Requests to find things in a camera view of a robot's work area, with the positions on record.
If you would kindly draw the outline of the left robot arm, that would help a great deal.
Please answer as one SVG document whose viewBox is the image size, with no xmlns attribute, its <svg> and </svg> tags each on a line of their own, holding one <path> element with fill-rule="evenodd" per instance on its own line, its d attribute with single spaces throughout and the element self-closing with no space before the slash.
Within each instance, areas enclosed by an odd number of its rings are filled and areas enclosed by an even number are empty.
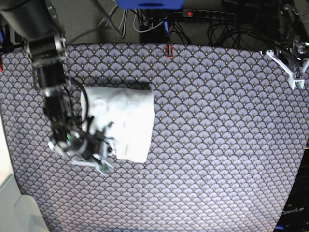
<svg viewBox="0 0 309 232">
<path fill-rule="evenodd" d="M 303 89 L 309 68 L 309 2 L 280 0 L 278 36 L 265 52 L 288 76 L 292 90 Z"/>
</svg>

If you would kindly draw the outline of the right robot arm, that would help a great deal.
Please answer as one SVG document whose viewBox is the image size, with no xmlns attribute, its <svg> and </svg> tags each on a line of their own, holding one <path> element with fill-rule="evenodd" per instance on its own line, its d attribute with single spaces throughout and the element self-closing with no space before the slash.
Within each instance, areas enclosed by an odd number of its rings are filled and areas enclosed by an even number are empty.
<svg viewBox="0 0 309 232">
<path fill-rule="evenodd" d="M 86 106 L 90 105 L 85 87 L 64 73 L 68 54 L 64 31 L 48 0 L 3 0 L 0 14 L 17 34 L 25 39 L 32 65 L 33 83 L 44 95 L 44 114 L 51 123 L 50 149 L 70 158 L 74 166 L 89 166 L 106 175 L 112 164 L 108 126 L 90 133 L 93 117 L 85 112 L 76 116 L 67 84 L 81 90 Z"/>
</svg>

